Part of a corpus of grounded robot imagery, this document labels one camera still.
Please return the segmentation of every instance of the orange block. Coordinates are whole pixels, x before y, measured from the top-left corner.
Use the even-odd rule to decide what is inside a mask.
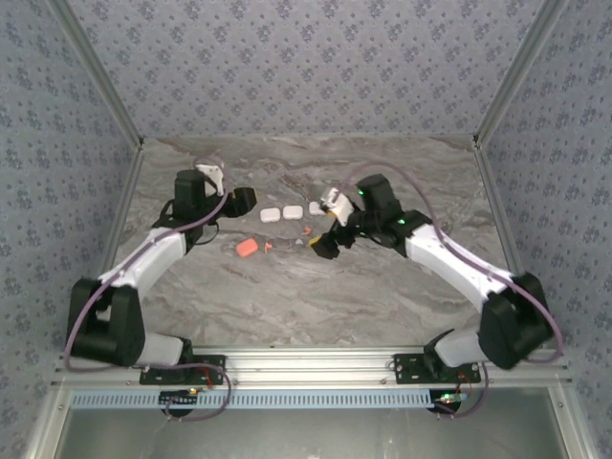
[[[253,255],[258,250],[259,246],[257,245],[257,241],[255,241],[253,238],[247,239],[246,241],[242,241],[236,246],[236,251],[243,258]]]

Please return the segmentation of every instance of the patterned wallpaper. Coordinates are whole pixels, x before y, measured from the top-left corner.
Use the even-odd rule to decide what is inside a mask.
[[[487,147],[612,457],[612,3],[573,0]]]
[[[541,0],[70,0],[145,137],[475,131]]]
[[[17,459],[132,147],[43,0],[0,6],[0,457]]]

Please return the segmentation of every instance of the white square block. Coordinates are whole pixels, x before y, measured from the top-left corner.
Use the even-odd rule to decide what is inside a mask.
[[[302,206],[285,206],[283,208],[283,218],[285,220],[299,220],[304,216]]]
[[[280,208],[262,208],[259,218],[264,223],[277,222],[280,220]]]

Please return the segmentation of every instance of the aluminum frame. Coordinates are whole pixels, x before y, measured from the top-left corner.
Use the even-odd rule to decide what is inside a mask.
[[[479,146],[487,145],[495,128],[503,120],[520,85],[527,77],[529,70],[568,4],[569,0],[544,0],[534,18],[534,22],[532,22],[516,55],[514,55],[513,62],[510,64],[506,75],[504,75],[504,79],[497,88],[487,113],[480,121],[475,133]]]
[[[138,128],[121,101],[117,89],[87,38],[87,33],[78,22],[77,15],[72,7],[67,0],[47,0],[47,5],[55,15],[66,38],[73,45],[76,55],[78,55],[83,67],[89,74],[89,78],[98,88],[100,97],[106,102],[121,132],[132,145],[139,145],[141,136],[138,133]]]
[[[236,390],[287,389],[367,389],[403,390],[397,385],[389,367],[394,354],[420,353],[415,346],[377,347],[234,347],[202,346],[195,354],[224,354],[227,370]],[[536,357],[550,356],[553,351],[541,350]],[[77,366],[104,366],[99,362],[74,359]],[[513,371],[504,371],[488,364],[490,388],[548,388],[555,408],[557,423],[571,459],[597,458],[581,416],[578,398],[572,387],[570,372],[564,361],[548,365],[519,364]],[[39,420],[34,428],[27,459],[54,457],[75,391],[103,390],[109,393],[139,391],[141,370],[122,368],[105,373],[69,373],[63,369],[60,357],[53,376],[52,389],[47,395]],[[413,384],[411,388],[451,388],[453,384]],[[186,386],[148,386],[166,390]]]

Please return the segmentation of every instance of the mounting bracket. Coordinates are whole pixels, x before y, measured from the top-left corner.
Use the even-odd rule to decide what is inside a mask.
[[[226,369],[226,356],[196,355],[188,363],[209,363]],[[189,368],[186,370],[158,370],[149,368],[141,372],[141,385],[222,385],[223,376],[208,368]]]
[[[459,377],[463,373],[471,383],[480,383],[480,368],[478,363],[466,363],[453,371],[445,371],[440,378],[431,374],[425,363],[425,354],[395,354],[393,356],[395,382],[397,384],[436,384],[436,383],[465,383]]]

